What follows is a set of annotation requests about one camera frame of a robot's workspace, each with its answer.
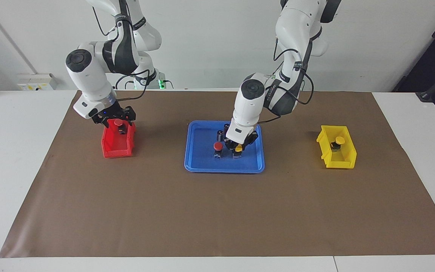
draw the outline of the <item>red button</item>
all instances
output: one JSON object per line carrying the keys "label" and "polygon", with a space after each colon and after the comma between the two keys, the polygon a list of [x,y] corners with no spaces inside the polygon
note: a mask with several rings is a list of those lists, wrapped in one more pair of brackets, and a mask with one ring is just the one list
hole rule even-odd
{"label": "red button", "polygon": [[114,124],[115,124],[116,126],[121,126],[121,125],[124,124],[124,122],[123,122],[121,119],[115,119],[115,120],[114,120]]}
{"label": "red button", "polygon": [[214,144],[214,150],[216,150],[216,151],[221,151],[223,149],[223,147],[224,146],[222,145],[222,143],[217,142]]}

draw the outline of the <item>brown paper mat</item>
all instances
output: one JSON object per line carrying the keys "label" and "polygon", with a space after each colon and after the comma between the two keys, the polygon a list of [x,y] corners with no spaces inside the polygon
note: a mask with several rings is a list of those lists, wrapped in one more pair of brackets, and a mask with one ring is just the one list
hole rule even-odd
{"label": "brown paper mat", "polygon": [[[0,257],[435,254],[435,205],[371,93],[316,93],[263,125],[262,174],[187,172],[188,124],[230,119],[234,98],[162,91],[124,103],[137,112],[135,157],[113,160],[103,126],[70,108]],[[325,168],[322,124],[348,126],[354,170]]]}

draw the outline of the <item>yellow bin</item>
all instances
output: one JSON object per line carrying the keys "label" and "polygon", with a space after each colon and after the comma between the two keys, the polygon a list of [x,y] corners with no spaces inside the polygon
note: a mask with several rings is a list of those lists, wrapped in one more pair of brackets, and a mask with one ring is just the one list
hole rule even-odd
{"label": "yellow bin", "polygon": [[[332,152],[331,144],[336,141],[337,137],[345,139],[345,143],[341,145],[340,150]],[[321,132],[316,141],[320,143],[321,159],[325,161],[327,168],[353,169],[355,167],[357,151],[346,126],[321,126]]]}

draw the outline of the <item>blue tray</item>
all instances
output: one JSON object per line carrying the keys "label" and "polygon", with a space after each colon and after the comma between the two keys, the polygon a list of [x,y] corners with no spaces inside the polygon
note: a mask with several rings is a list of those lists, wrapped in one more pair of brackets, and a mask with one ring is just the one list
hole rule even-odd
{"label": "blue tray", "polygon": [[259,174],[264,171],[261,127],[256,127],[258,139],[246,147],[243,157],[233,159],[231,150],[224,147],[222,157],[214,158],[216,133],[224,121],[193,121],[189,124],[184,166],[190,172]]}

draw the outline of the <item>plastic storage bin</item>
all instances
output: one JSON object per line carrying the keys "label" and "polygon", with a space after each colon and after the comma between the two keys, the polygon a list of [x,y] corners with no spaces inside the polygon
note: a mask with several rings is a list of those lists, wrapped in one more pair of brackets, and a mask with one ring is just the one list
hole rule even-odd
{"label": "plastic storage bin", "polygon": [[256,126],[259,137],[248,145],[239,159],[233,159],[231,151],[224,148],[223,156],[214,158],[216,133],[225,121],[193,121],[189,124],[184,167],[197,173],[259,174],[264,171],[264,151],[261,127]]}
{"label": "plastic storage bin", "polygon": [[133,137],[135,135],[135,124],[129,125],[125,120],[121,120],[125,125],[127,133],[120,134],[119,127],[115,124],[115,120],[109,119],[108,128],[105,127],[102,136],[102,149],[105,158],[121,158],[132,156],[134,148]]}
{"label": "plastic storage bin", "polygon": [[[339,151],[332,152],[331,144],[337,137],[345,138],[345,144]],[[321,126],[321,132],[316,140],[320,143],[321,159],[325,161],[327,168],[353,169],[357,160],[357,151],[346,126]]]}

